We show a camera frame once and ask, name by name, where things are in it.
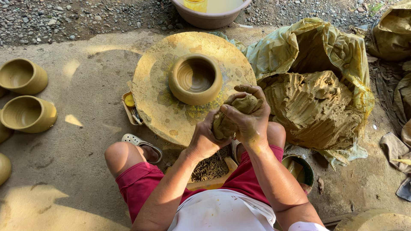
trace red shorts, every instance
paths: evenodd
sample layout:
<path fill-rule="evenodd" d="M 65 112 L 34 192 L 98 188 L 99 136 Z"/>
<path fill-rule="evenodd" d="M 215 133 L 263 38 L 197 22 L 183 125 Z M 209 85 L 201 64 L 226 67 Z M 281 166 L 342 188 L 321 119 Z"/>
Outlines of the red shorts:
<path fill-rule="evenodd" d="M 281 162 L 284 150 L 271 144 L 270 148 L 277 160 Z M 163 172 L 157 166 L 141 162 L 125 170 L 116 178 L 120 193 L 129 208 L 132 223 L 148 196 L 163 177 Z M 270 205 L 258 183 L 247 152 L 242 154 L 240 165 L 220 189 L 233 190 Z M 205 190 L 185 189 L 180 204 L 190 196 Z"/>

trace white shirt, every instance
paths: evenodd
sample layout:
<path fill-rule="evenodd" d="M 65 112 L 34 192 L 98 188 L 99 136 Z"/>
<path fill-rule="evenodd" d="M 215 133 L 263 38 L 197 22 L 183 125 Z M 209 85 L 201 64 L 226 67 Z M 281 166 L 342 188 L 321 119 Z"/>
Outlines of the white shirt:
<path fill-rule="evenodd" d="M 267 204 L 228 189 L 197 193 L 177 209 L 168 231 L 273 231 L 274 211 Z M 289 231 L 327 231 L 316 223 L 297 222 Z"/>

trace water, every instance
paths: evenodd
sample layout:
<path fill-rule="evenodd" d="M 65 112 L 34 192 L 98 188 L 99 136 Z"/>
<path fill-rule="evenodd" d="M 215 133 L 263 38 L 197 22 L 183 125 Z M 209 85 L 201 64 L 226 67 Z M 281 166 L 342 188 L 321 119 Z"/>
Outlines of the water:
<path fill-rule="evenodd" d="M 233 10 L 243 3 L 243 0 L 207 0 L 206 13 L 217 14 Z"/>

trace pot rim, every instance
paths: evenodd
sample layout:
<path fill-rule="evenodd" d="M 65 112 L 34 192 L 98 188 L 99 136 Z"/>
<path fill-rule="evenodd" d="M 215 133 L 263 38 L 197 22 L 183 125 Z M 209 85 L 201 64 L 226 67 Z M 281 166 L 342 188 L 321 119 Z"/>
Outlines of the pot rim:
<path fill-rule="evenodd" d="M 195 59 L 195 58 L 200 58 L 200 59 L 206 61 L 207 63 L 209 63 L 212 66 L 212 68 L 214 70 L 214 81 L 213 81 L 213 83 L 211 84 L 211 86 L 207 90 L 202 91 L 202 92 L 191 92 L 191 91 L 184 90 L 180 86 L 180 83 L 177 80 L 177 72 L 178 72 L 177 67 L 180 67 L 183 62 L 185 62 L 189 59 Z M 221 80 L 217 79 L 217 77 L 219 76 L 217 74 L 218 72 L 221 72 L 221 70 L 218 67 L 217 63 L 212 58 L 210 58 L 209 56 L 204 55 L 204 54 L 192 53 L 192 54 L 183 55 L 179 59 L 177 59 L 177 61 L 174 63 L 173 69 L 172 69 L 171 78 L 173 79 L 173 82 L 175 82 L 175 87 L 178 88 L 178 90 L 180 92 L 186 92 L 186 93 L 189 93 L 190 95 L 197 96 L 197 95 L 204 95 L 204 94 L 212 91 L 214 86 L 219 85 L 218 82 L 222 81 L 222 79 Z"/>
<path fill-rule="evenodd" d="M 34 121 L 33 123 L 31 123 L 31 124 L 29 124 L 29 125 L 27 125 L 27 126 L 25 126 L 25 127 L 12 127 L 12 126 L 10 126 L 10 125 L 8 125 L 8 124 L 5 123 L 5 121 L 4 121 L 4 119 L 3 119 L 3 113 L 5 112 L 5 109 L 10 105 L 10 103 L 12 103 L 12 102 L 15 101 L 16 99 L 20 99 L 20 98 L 33 98 L 33 99 L 35 99 L 35 100 L 40 104 L 40 106 L 42 107 L 42 111 L 41 111 L 39 117 L 38 117 L 38 118 L 36 119 L 36 121 Z M 44 110 L 44 105 L 43 105 L 42 102 L 39 100 L 39 98 L 34 97 L 34 96 L 31 96 L 31 95 L 22 95 L 22 96 L 19 96 L 19 97 L 14 98 L 14 99 L 11 99 L 10 101 L 8 101 L 8 102 L 6 103 L 6 105 L 4 105 L 3 109 L 0 111 L 0 121 L 1 121 L 1 123 L 2 123 L 4 126 L 6 126 L 6 127 L 8 127 L 8 128 L 11 128 L 11 129 L 14 129 L 14 130 L 22 130 L 22 129 L 29 128 L 29 127 L 33 126 L 34 124 L 36 124 L 36 123 L 40 120 L 40 118 L 44 115 L 44 111 L 45 111 L 45 110 Z"/>
<path fill-rule="evenodd" d="M 5 89 L 8 89 L 8 90 L 20 89 L 20 88 L 23 88 L 23 87 L 27 86 L 27 85 L 34 79 L 34 76 L 36 75 L 37 68 L 34 66 L 34 63 L 33 63 L 32 61 L 30 61 L 30 60 L 28 60 L 28 59 L 25 59 L 25 58 L 15 58 L 15 59 L 12 59 L 12 60 L 9 60 L 9 61 L 5 62 L 5 63 L 0 67 L 0 72 L 1 72 L 1 70 L 2 70 L 7 64 L 9 64 L 9 63 L 11 63 L 11 62 L 14 62 L 14 61 L 16 61 L 16 60 L 24 60 L 24 61 L 30 63 L 30 65 L 31 65 L 32 68 L 33 68 L 33 75 L 31 76 L 31 78 L 29 79 L 29 81 L 27 81 L 27 83 L 25 83 L 25 84 L 23 84 L 23 85 L 21 85 L 21 86 L 18 86 L 18 87 L 6 87 L 6 86 L 4 86 L 4 85 L 1 83 L 1 81 L 0 81 L 0 87 L 5 88 Z"/>
<path fill-rule="evenodd" d="M 242 9 L 244 9 L 246 6 L 248 6 L 251 3 L 251 0 L 244 0 L 244 2 L 239 7 L 232 9 L 230 11 L 226 11 L 223 13 L 216 13 L 216 14 L 203 13 L 203 12 L 192 10 L 190 8 L 185 7 L 178 0 L 171 0 L 171 2 L 176 6 L 177 10 L 183 10 L 188 14 L 193 14 L 200 18 L 225 18 L 227 16 L 240 12 Z"/>

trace lump of clay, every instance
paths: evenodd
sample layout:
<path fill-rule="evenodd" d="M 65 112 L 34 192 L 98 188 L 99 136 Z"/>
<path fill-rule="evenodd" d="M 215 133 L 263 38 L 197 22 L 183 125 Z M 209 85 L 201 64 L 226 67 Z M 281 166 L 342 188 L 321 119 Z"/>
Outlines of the lump of clay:
<path fill-rule="evenodd" d="M 264 84 L 273 121 L 284 126 L 288 142 L 313 150 L 353 145 L 362 113 L 349 106 L 353 94 L 332 71 L 278 74 Z"/>
<path fill-rule="evenodd" d="M 231 105 L 244 114 L 251 114 L 255 112 L 262 104 L 262 99 L 257 99 L 253 95 L 247 95 L 244 98 L 235 99 L 230 103 L 229 99 L 224 102 L 224 104 Z M 238 131 L 238 126 L 232 120 L 219 111 L 212 123 L 212 133 L 215 138 L 221 140 L 226 139 L 234 135 Z"/>

